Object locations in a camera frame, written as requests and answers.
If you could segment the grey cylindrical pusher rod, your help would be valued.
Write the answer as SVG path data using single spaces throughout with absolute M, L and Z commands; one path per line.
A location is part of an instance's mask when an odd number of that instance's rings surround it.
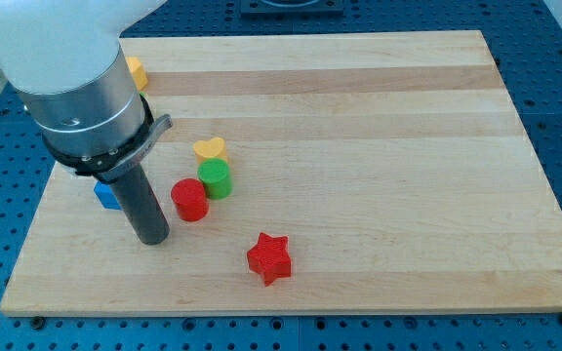
M 141 165 L 111 181 L 109 187 L 143 244 L 158 245 L 168 237 L 168 221 Z

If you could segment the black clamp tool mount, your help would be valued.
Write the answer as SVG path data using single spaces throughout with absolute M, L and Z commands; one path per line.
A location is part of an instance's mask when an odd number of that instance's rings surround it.
M 146 98 L 141 97 L 144 121 L 137 133 L 119 147 L 95 156 L 72 156 L 57 150 L 42 136 L 48 151 L 76 176 L 93 176 L 110 183 L 139 165 L 163 133 L 173 127 L 171 116 L 154 118 Z

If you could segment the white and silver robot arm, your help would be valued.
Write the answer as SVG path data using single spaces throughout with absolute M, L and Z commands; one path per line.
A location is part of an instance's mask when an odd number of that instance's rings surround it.
M 119 37 L 163 0 L 0 1 L 0 68 L 54 158 L 110 186 L 140 241 L 169 224 L 141 160 L 172 126 L 136 87 Z

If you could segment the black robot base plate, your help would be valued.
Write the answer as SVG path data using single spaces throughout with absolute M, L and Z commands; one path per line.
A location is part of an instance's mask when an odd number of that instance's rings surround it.
M 239 0 L 242 16 L 339 15 L 343 0 Z

